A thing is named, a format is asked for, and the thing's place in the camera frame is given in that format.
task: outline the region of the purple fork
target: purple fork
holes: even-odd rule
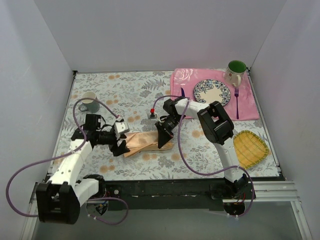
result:
[[[239,119],[239,110],[238,110],[239,88],[238,87],[236,87],[234,90],[234,96],[236,97],[236,119]]]

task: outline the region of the white wall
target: white wall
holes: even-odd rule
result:
[[[52,156],[72,71],[33,0],[0,0],[0,36],[0,238],[16,240],[26,218],[7,204],[6,184],[19,168]],[[14,180],[10,195],[21,211],[47,169]]]
[[[252,78],[284,175],[294,180],[313,239],[320,239],[320,2],[288,0]]]
[[[251,66],[286,0],[35,0],[72,70]]]

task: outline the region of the pink cloth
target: pink cloth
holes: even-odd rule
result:
[[[239,119],[237,119],[237,100],[235,97],[235,87],[225,82],[224,74],[224,71],[213,69],[177,68],[170,78],[171,95],[180,96],[181,88],[183,88],[185,96],[195,101],[195,85],[202,80],[215,79],[223,82],[230,89],[231,99],[229,103],[224,106],[224,109],[228,113],[231,120],[246,121],[259,119],[259,113],[247,73],[244,73],[239,86]]]

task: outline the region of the floral plate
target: floral plate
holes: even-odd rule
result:
[[[231,98],[229,88],[221,81],[206,79],[198,82],[193,89],[194,98],[199,103],[213,103],[219,101],[225,106]]]

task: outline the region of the mug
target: mug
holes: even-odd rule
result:
[[[92,98],[98,99],[97,95],[93,91],[85,92],[81,98]],[[91,99],[82,100],[82,104],[78,107],[81,112],[89,111],[91,113],[96,113],[99,111],[100,104],[97,101]]]
[[[224,74],[224,80],[235,87],[241,84],[241,78],[245,74],[247,66],[244,62],[234,60],[229,62]]]

